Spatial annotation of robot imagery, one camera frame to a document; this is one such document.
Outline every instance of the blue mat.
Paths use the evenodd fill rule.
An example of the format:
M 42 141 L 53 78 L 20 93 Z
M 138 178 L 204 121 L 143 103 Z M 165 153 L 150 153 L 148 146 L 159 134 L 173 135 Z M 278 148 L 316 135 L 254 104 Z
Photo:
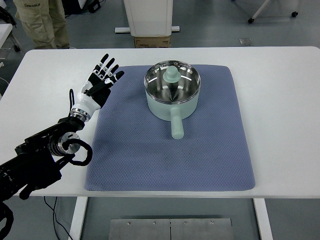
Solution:
M 144 76 L 125 66 L 100 110 L 87 168 L 89 191 L 244 191 L 255 178 L 230 70 L 194 65 L 198 105 L 182 120 L 184 137 L 148 108 Z

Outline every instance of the pot handle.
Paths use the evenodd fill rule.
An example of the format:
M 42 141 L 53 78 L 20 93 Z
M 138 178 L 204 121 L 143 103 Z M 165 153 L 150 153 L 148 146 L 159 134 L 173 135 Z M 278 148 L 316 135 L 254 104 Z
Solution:
M 170 109 L 171 115 L 171 135 L 174 139 L 182 139 L 185 135 L 184 126 L 182 125 L 180 108 L 173 107 Z

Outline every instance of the mint green saucepan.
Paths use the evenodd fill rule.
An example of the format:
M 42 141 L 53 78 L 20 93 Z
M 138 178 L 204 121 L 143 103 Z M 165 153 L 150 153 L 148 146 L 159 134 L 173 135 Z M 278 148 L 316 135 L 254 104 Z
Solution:
M 144 77 L 146 99 L 151 112 L 171 121 L 171 135 L 183 138 L 182 119 L 196 109 L 200 91 L 200 76 L 189 64 L 163 61 L 152 66 Z

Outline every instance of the person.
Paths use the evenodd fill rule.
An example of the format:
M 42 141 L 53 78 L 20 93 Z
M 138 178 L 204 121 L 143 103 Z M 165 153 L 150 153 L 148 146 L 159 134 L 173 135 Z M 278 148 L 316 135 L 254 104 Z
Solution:
M 15 17 L 32 39 L 34 49 L 68 49 L 69 37 L 62 0 L 13 0 Z

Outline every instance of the pot lid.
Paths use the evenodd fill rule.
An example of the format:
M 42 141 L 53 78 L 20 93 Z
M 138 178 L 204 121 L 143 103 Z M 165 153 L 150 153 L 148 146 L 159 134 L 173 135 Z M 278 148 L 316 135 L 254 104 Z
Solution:
M 191 65 L 168 60 L 155 64 L 146 72 L 144 86 L 147 94 L 156 101 L 179 104 L 198 94 L 200 76 Z

